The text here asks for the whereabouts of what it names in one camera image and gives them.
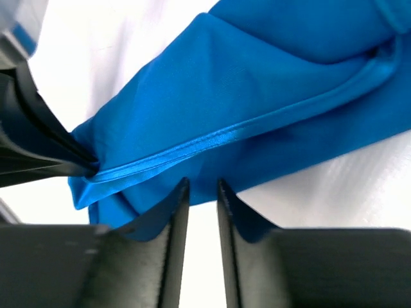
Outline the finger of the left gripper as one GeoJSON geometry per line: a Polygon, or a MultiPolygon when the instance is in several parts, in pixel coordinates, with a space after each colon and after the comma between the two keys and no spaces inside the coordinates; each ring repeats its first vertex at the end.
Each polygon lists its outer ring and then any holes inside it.
{"type": "Polygon", "coordinates": [[[1,71],[1,187],[60,176],[93,176],[98,163],[62,126],[28,64],[1,71]]]}

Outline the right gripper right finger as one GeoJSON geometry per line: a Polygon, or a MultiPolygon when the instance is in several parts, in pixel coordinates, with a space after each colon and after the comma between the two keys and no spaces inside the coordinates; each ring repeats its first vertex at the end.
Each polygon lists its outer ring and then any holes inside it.
{"type": "Polygon", "coordinates": [[[281,228],[218,182],[228,307],[409,307],[410,232],[281,228]]]}

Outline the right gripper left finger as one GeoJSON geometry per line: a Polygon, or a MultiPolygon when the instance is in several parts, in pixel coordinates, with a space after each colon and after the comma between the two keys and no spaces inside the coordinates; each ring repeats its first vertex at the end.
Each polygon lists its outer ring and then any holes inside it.
{"type": "Polygon", "coordinates": [[[22,224],[1,205],[1,306],[177,307],[188,211],[187,179],[117,229],[22,224]]]}

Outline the blue satin napkin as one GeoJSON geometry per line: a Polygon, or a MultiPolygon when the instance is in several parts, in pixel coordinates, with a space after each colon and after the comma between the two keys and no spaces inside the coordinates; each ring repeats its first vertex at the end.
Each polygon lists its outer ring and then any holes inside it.
{"type": "Polygon", "coordinates": [[[73,131],[74,207],[120,227],[188,178],[194,205],[410,129],[409,1],[219,1],[73,131]]]}

